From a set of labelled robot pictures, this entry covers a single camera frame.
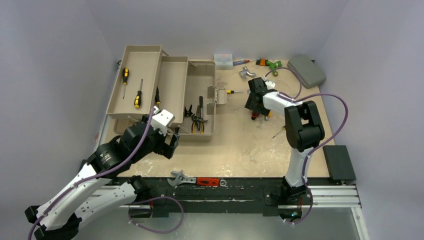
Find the red black utility knife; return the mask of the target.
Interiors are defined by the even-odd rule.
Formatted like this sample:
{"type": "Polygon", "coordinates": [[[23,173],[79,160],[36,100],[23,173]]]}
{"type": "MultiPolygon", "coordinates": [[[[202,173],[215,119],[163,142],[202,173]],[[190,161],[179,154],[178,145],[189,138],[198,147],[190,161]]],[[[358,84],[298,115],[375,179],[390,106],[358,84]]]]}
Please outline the red black utility knife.
{"type": "Polygon", "coordinates": [[[252,111],[251,119],[255,121],[261,114],[259,112],[252,111]]]}

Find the black yellow short screwdriver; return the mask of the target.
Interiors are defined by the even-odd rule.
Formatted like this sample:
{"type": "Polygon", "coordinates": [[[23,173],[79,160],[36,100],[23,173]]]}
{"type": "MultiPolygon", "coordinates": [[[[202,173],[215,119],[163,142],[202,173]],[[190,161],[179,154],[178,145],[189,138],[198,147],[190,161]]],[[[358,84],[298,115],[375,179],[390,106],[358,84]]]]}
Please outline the black yellow short screwdriver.
{"type": "Polygon", "coordinates": [[[142,88],[143,88],[143,79],[141,79],[141,81],[140,81],[140,85],[139,85],[139,89],[138,89],[138,91],[137,91],[137,94],[136,94],[136,96],[135,96],[135,98],[134,98],[134,107],[136,108],[136,109],[139,109],[140,107],[141,107],[141,105],[142,105],[142,95],[143,95],[143,92],[142,92],[142,88]]]}

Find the black long screwdriver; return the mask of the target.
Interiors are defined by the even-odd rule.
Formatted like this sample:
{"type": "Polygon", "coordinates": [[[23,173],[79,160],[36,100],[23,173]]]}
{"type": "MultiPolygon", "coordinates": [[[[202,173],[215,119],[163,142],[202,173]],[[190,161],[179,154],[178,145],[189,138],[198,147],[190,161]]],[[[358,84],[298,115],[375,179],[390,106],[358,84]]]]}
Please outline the black long screwdriver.
{"type": "Polygon", "coordinates": [[[160,92],[159,92],[159,88],[158,87],[156,87],[154,101],[155,101],[155,105],[156,106],[159,106],[161,104],[161,101],[160,101],[160,92]]]}

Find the black thin screwdriver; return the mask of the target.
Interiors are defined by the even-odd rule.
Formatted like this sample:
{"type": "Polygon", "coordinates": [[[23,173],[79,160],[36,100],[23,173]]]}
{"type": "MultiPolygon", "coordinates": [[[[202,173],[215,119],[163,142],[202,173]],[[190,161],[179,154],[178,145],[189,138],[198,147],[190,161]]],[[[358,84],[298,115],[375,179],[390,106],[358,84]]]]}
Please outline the black thin screwdriver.
{"type": "Polygon", "coordinates": [[[272,138],[274,139],[275,137],[277,137],[279,134],[281,134],[284,131],[285,131],[285,128],[281,128],[272,138]]]}

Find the yellow black pliers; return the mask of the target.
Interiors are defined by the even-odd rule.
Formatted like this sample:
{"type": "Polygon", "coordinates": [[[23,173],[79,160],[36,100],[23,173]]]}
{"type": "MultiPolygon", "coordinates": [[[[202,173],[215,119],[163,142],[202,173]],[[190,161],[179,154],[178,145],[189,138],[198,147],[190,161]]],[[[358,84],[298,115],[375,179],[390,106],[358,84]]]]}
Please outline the yellow black pliers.
{"type": "Polygon", "coordinates": [[[204,123],[207,121],[204,120],[202,117],[199,117],[197,115],[193,115],[191,117],[192,119],[192,125],[191,125],[191,133],[195,134],[196,131],[199,131],[200,134],[204,133],[204,123]]]}

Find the small black hammer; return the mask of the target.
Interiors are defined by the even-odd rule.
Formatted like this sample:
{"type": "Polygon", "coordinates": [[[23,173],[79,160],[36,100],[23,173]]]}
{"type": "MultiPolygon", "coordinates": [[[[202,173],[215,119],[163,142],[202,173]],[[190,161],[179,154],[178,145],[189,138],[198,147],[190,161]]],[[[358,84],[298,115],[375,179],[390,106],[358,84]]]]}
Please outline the small black hammer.
{"type": "Polygon", "coordinates": [[[198,117],[203,118],[203,105],[204,105],[204,98],[203,98],[203,96],[199,96],[199,105],[197,106],[196,113],[194,113],[193,115],[196,115],[198,117]]]}

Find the beige translucent plastic toolbox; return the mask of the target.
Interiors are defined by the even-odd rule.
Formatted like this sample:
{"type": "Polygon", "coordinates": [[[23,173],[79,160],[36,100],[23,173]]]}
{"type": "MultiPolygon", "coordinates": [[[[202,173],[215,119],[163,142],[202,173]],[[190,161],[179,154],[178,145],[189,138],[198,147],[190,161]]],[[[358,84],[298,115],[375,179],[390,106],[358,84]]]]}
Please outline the beige translucent plastic toolbox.
{"type": "Polygon", "coordinates": [[[161,45],[126,45],[118,63],[117,76],[106,109],[113,126],[113,136],[122,135],[125,129],[139,121],[155,103],[159,89],[159,109],[171,112],[175,119],[170,128],[179,128],[181,139],[190,142],[209,142],[216,128],[217,106],[227,102],[225,88],[219,87],[216,67],[212,60],[189,59],[188,56],[172,56],[161,45]],[[129,69],[129,77],[123,99],[122,71],[129,69]],[[142,104],[135,108],[134,100],[142,85],[142,104]],[[184,107],[192,105],[195,114],[203,96],[204,133],[192,133],[192,118],[184,118],[184,107]]]}

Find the black yellow stubby screwdriver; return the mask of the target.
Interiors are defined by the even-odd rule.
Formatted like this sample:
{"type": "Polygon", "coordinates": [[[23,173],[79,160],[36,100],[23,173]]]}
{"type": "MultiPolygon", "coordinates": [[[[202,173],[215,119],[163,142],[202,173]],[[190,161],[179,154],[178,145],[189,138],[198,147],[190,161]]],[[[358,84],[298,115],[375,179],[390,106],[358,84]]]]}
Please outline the black yellow stubby screwdriver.
{"type": "Polygon", "coordinates": [[[122,94],[122,98],[125,98],[126,95],[126,88],[127,88],[127,84],[128,84],[128,79],[129,79],[129,75],[130,75],[130,70],[125,67],[122,70],[122,84],[123,84],[123,94],[122,94]]]}

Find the orange utility knife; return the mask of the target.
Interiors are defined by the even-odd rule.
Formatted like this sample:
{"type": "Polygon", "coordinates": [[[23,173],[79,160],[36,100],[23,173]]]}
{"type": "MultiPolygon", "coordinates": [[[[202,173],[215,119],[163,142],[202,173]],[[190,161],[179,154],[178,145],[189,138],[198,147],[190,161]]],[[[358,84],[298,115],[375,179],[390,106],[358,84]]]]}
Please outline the orange utility knife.
{"type": "Polygon", "coordinates": [[[272,112],[270,111],[267,115],[264,116],[264,120],[269,121],[271,116],[272,116],[272,112]]]}

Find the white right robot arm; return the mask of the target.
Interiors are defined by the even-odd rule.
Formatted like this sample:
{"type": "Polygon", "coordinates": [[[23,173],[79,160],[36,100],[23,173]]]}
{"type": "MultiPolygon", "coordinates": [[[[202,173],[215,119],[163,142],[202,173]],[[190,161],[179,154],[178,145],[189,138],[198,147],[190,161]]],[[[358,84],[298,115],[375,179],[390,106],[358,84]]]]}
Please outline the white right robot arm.
{"type": "Polygon", "coordinates": [[[292,204],[307,189],[308,154],[325,137],[317,105],[314,101],[297,101],[270,89],[260,77],[247,83],[249,95],[244,107],[251,111],[252,120],[260,115],[268,116],[270,112],[284,117],[284,131],[291,154],[278,198],[292,204]]]}

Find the clear small parts box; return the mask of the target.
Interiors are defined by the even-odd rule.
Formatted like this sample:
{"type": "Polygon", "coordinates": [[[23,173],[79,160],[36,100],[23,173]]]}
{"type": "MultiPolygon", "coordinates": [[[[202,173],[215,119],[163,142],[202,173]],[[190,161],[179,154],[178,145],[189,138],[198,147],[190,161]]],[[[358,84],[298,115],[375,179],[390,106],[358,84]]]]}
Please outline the clear small parts box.
{"type": "Polygon", "coordinates": [[[213,56],[216,70],[232,70],[233,55],[230,53],[216,53],[213,56]]]}

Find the grey plastic case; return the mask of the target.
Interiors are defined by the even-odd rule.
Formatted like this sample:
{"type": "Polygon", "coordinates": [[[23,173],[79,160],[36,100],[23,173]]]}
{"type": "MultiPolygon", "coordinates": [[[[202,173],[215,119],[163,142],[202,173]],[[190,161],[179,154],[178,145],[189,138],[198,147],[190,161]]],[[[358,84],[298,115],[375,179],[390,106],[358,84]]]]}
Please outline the grey plastic case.
{"type": "Polygon", "coordinates": [[[303,86],[311,89],[327,79],[324,72],[307,55],[296,55],[288,60],[287,66],[300,77],[303,86]]]}

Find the yellow handled screwdriver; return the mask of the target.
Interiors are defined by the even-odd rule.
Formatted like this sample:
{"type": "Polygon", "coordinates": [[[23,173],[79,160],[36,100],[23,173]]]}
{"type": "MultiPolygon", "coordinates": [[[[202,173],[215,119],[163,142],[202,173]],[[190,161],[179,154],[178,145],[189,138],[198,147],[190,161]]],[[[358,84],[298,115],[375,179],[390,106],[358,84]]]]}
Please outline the yellow handled screwdriver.
{"type": "Polygon", "coordinates": [[[243,91],[238,91],[238,90],[227,90],[226,91],[227,94],[240,94],[243,93],[243,91]]]}

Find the red handled adjustable wrench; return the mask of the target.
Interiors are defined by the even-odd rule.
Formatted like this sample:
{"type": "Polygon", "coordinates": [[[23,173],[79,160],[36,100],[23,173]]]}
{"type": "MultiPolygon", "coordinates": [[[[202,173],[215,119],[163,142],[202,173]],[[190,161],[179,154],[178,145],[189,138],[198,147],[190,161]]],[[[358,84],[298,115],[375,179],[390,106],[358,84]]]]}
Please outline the red handled adjustable wrench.
{"type": "Polygon", "coordinates": [[[222,178],[214,178],[214,177],[191,177],[186,176],[183,170],[180,171],[172,171],[171,175],[174,178],[168,178],[167,182],[173,186],[179,186],[182,184],[194,184],[198,186],[206,186],[206,187],[226,187],[227,181],[222,178]]]}

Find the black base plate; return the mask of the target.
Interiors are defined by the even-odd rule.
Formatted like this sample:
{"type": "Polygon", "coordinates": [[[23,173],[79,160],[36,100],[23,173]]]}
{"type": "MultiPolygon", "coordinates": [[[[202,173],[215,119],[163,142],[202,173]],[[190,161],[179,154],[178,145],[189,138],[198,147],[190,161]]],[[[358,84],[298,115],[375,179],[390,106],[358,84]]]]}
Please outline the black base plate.
{"type": "Polygon", "coordinates": [[[154,218],[171,213],[260,214],[298,220],[313,205],[310,189],[290,190],[280,178],[229,178],[226,186],[182,184],[170,186],[149,178],[150,191],[127,204],[130,216],[154,218]]]}

